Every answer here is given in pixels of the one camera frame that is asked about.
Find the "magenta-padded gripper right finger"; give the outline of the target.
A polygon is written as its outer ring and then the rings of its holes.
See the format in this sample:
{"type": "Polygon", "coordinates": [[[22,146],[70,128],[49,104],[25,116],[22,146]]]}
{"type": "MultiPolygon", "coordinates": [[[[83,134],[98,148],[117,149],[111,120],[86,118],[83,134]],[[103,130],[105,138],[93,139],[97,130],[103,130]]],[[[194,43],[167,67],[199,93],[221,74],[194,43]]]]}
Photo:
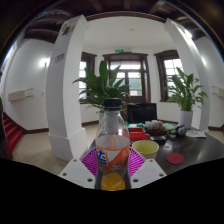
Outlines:
{"type": "Polygon", "coordinates": [[[130,149],[128,157],[127,173],[132,189],[143,187],[166,176],[154,159],[146,159],[133,148],[130,149]]]}

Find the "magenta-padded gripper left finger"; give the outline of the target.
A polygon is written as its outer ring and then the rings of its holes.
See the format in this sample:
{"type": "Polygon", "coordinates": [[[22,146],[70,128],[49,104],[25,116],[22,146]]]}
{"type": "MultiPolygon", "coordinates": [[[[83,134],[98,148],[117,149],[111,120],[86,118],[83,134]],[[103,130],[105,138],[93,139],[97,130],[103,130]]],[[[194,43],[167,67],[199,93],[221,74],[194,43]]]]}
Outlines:
{"type": "Polygon", "coordinates": [[[98,174],[96,149],[92,148],[79,159],[72,159],[59,177],[84,188],[94,189],[98,174]]]}

